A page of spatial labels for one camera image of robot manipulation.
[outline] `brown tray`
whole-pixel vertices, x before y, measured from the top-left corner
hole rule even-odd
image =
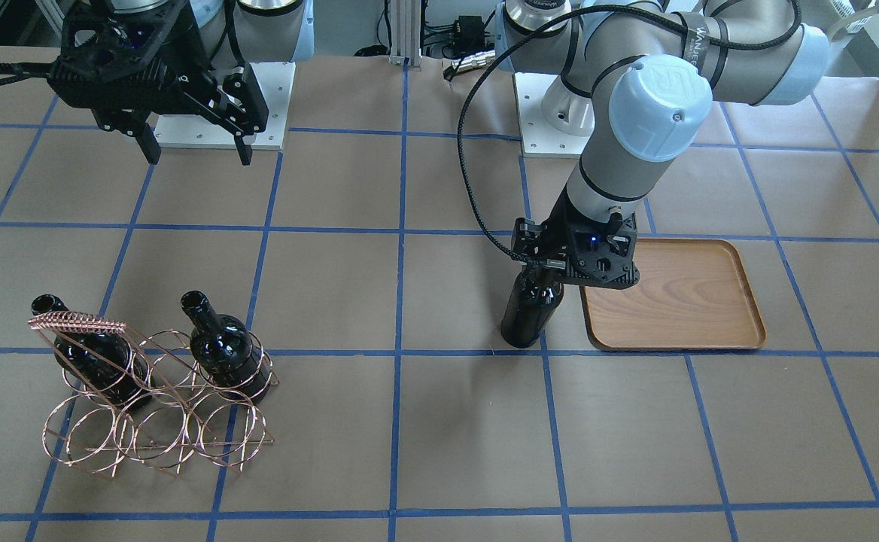
[[[735,247],[713,239],[639,239],[640,281],[583,288],[587,328],[610,350],[752,349],[767,339]]]

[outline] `tiled surface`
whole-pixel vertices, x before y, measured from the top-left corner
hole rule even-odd
[[[248,168],[150,169],[44,83],[0,89],[0,540],[879,540],[879,81],[715,106],[638,209],[645,236],[738,247],[762,350],[611,355],[573,287],[538,346],[500,338],[519,265],[480,236],[450,137],[478,73],[440,69],[298,66],[285,152]],[[512,81],[488,85],[466,147],[506,242],[574,162],[521,158]],[[187,329],[190,288],[272,350],[277,443],[242,477],[48,469],[68,390],[33,296],[155,332]]]

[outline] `light blue joint cap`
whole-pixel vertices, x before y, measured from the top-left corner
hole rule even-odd
[[[509,46],[512,44],[507,44],[507,36],[509,34],[506,33],[506,10],[503,9],[503,5],[505,2],[501,2],[497,5],[497,37],[494,40],[494,51],[497,52],[497,56],[502,55],[509,49]],[[507,58],[500,65],[497,66],[497,69],[502,69],[503,72],[516,72],[516,70],[512,67],[512,58]]]
[[[191,0],[189,2],[192,4],[192,13],[196,15],[196,23],[199,24],[199,28],[205,26],[212,20],[212,17],[215,17],[215,14],[219,13],[223,2],[224,0]]]
[[[791,105],[800,102],[814,92],[827,72],[829,55],[828,37],[821,28],[801,25],[804,28],[801,47],[798,48],[790,68],[784,72],[774,89],[755,105]]]
[[[647,162],[676,158],[710,113],[710,83],[690,62],[650,55],[630,65],[610,97],[610,125],[623,148]]]
[[[580,4],[580,7],[629,6],[630,4],[636,4],[640,1],[641,0],[583,0],[583,4]],[[607,20],[612,14],[612,11],[598,11],[595,14],[581,15],[580,19],[583,20],[583,34],[586,35],[587,38],[590,38],[591,35],[597,31],[597,28],[601,26],[601,23]]]
[[[289,62],[301,62],[312,58],[315,54],[315,32],[312,26],[312,0],[306,0],[303,7],[303,24],[299,27],[299,41],[296,41],[296,50],[292,52]]]

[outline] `black bottle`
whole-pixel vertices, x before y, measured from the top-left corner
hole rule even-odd
[[[195,329],[189,348],[196,361],[219,388],[235,388],[258,404],[269,390],[269,377],[260,370],[260,350],[249,330],[236,317],[219,315],[201,291],[182,296],[182,312]],[[225,398],[239,398],[222,391]]]
[[[31,302],[31,313],[33,315],[43,315],[45,312],[68,311],[67,306],[62,303],[58,297],[47,293],[40,295]],[[75,370],[68,366],[58,356],[60,366],[64,367],[72,375],[88,380],[102,395],[108,399],[113,405],[124,408],[127,404],[131,405],[131,410],[141,408],[141,405],[148,403],[151,398],[143,388],[138,385],[136,380],[124,370],[99,360],[92,352],[99,354],[103,358],[113,361],[117,366],[126,367],[129,360],[129,343],[122,337],[114,335],[106,335],[106,333],[64,333],[69,339],[81,344],[85,348],[75,346],[62,337],[55,337],[55,349],[58,350],[65,359],[71,361],[81,375],[75,374]],[[146,366],[142,360],[136,358],[132,364],[133,370],[140,380],[146,378]]]
[[[532,346],[563,301],[563,282],[553,271],[525,267],[512,283],[500,335],[516,348]]]

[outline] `white mounting plate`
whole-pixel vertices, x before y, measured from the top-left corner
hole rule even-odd
[[[519,115],[519,135],[523,138],[523,155],[539,158],[579,157],[587,145],[588,136],[577,137],[557,130],[546,120],[540,102],[546,89],[556,79],[549,73],[514,73],[516,113]]]
[[[269,106],[265,131],[256,134],[254,150],[281,151],[292,97],[292,62],[252,62],[262,96]],[[158,117],[155,138],[161,148],[236,148],[233,134],[192,114],[166,114]]]

